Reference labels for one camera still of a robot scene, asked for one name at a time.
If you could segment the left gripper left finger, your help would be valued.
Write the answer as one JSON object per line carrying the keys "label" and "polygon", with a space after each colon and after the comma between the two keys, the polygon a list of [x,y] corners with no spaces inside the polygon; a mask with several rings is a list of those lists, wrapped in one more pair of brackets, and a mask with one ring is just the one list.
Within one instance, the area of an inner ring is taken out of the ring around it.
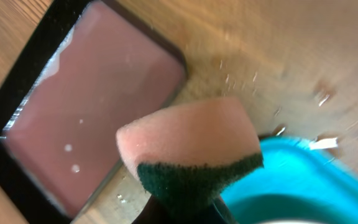
{"label": "left gripper left finger", "polygon": [[132,224],[177,224],[166,206],[153,195]]}

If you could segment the green and pink sponge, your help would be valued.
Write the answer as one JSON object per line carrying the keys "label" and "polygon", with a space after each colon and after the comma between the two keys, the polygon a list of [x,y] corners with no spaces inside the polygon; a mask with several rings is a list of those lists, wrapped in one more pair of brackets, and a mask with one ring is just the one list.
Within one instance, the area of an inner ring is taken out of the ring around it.
{"label": "green and pink sponge", "polygon": [[257,133],[235,97],[159,110],[119,128],[116,141],[130,173],[182,221],[264,161]]}

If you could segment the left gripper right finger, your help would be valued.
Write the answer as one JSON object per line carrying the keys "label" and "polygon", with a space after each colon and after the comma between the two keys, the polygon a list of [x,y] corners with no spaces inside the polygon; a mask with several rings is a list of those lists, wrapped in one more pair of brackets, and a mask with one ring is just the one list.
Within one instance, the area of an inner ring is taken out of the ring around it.
{"label": "left gripper right finger", "polygon": [[237,224],[236,219],[229,211],[226,204],[221,197],[213,200],[209,205],[200,213],[200,223],[202,224]]}

